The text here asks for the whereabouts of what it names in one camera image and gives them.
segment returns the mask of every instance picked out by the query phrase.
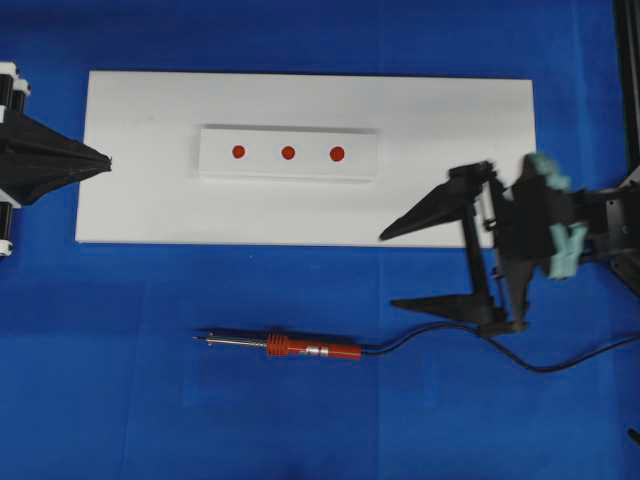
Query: red dot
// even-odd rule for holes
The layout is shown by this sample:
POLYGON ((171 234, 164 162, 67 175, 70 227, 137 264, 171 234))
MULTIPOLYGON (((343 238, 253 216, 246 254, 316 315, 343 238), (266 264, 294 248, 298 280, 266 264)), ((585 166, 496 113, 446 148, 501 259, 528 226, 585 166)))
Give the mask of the red dot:
POLYGON ((236 145, 235 147, 233 147, 231 153, 233 154, 234 158, 242 158, 244 157, 245 149, 242 145, 236 145))
POLYGON ((344 159, 344 148, 342 147, 333 147, 329 152, 329 156, 331 160, 334 162, 339 162, 344 159))
POLYGON ((287 145, 282 149, 282 157, 285 160, 291 160, 295 156, 296 156, 296 149, 293 148, 292 146, 287 145))

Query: black cable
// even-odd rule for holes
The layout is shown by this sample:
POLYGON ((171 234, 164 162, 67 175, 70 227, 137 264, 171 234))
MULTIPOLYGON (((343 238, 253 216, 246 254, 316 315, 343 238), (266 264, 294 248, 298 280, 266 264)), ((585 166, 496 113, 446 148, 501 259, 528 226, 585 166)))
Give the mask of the black cable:
POLYGON ((449 322, 434 322, 434 323, 428 323, 426 325, 422 325, 418 328, 416 328, 415 330, 410 331, 409 333, 407 333, 406 335, 393 340, 391 342, 385 343, 383 345, 379 345, 379 346, 366 346, 362 353, 363 355, 384 355, 386 353, 390 353, 393 352, 394 350, 396 350, 397 348, 400 348, 402 345, 404 345, 405 343, 407 343, 409 340, 411 340, 412 338, 422 334, 422 333, 426 333, 426 332, 431 332, 434 330, 462 330, 463 332, 466 333, 470 333, 471 335, 473 335, 476 338, 479 338, 480 340, 484 340, 485 342, 487 342, 489 345, 491 345, 493 348, 495 348, 496 350, 498 350, 500 353, 502 353, 503 355, 506 355, 511 361, 513 361, 514 363, 516 363, 517 365, 530 370, 532 372, 536 372, 536 373, 553 373, 553 372, 559 372, 560 370, 566 370, 568 368, 571 368, 575 365, 578 365, 579 363, 582 363, 586 360, 589 360, 590 358, 593 358, 597 355, 600 355, 602 353, 608 352, 609 350, 613 350, 615 348, 619 348, 622 347, 624 345, 627 345, 629 343, 632 342, 636 342, 640 340, 640 333, 638 334, 633 334, 627 338, 624 338, 622 340, 619 340, 615 343, 612 343, 611 345, 607 345, 601 348, 598 348, 596 350, 593 350, 591 352, 582 354, 582 355, 578 355, 576 357, 570 358, 569 360, 565 361, 565 362, 561 362, 561 363, 557 363, 554 365, 546 365, 546 366, 538 366, 538 365, 532 365, 530 363, 527 363, 526 361, 524 361, 522 358, 520 358, 518 355, 516 355, 515 353, 513 353, 511 350, 509 350, 507 347, 505 347, 504 345, 502 345, 500 342, 497 342, 496 340, 494 340, 493 338, 489 338, 489 337, 483 337, 482 335, 480 335, 474 328, 472 327, 468 327, 466 325, 461 325, 458 323, 449 323, 449 322))

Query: white rectangular plate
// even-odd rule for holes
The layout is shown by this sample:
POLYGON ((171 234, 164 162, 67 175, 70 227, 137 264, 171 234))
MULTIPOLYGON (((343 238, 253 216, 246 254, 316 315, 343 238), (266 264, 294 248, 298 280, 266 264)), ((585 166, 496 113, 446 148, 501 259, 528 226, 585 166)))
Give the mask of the white rectangular plate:
MULTIPOLYGON (((113 158, 113 172, 81 184, 80 242, 457 247, 456 224, 383 244, 377 237, 451 167, 489 158, 515 180, 520 158, 535 150, 532 85, 91 72, 85 142, 113 158), (201 132, 211 126, 375 132, 377 171, 362 183, 205 178, 201 132)), ((314 177, 309 168, 301 175, 314 177)))

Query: red soldering iron handle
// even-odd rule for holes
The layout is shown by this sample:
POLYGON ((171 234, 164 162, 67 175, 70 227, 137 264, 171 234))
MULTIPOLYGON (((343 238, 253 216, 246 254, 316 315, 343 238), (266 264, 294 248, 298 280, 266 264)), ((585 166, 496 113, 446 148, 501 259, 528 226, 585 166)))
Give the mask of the red soldering iron handle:
POLYGON ((362 349, 359 345, 326 343, 316 340, 293 340, 286 335, 271 333, 267 337, 267 353, 271 356, 318 355, 321 357, 360 360, 362 349))

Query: blue fabric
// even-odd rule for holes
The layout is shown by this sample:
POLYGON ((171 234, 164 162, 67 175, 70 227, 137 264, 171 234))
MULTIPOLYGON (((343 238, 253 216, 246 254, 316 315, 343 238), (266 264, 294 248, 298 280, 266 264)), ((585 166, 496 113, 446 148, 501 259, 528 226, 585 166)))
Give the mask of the blue fabric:
MULTIPOLYGON (((22 0, 2 12, 0 57, 33 84, 28 113, 69 136, 82 136, 90 69, 531 78, 538 149, 574 187, 626 171, 608 1, 22 0)), ((0 478, 640 472, 625 434, 640 426, 640 348, 536 376, 450 332, 360 364, 189 340, 212 325, 396 335, 431 319, 388 300, 464 291, 462 251, 78 245, 76 207, 70 187, 19 212, 0 265, 0 478)), ((530 330, 505 343, 533 362, 639 327, 637 299, 601 266, 560 285, 536 277, 530 294, 530 330)))

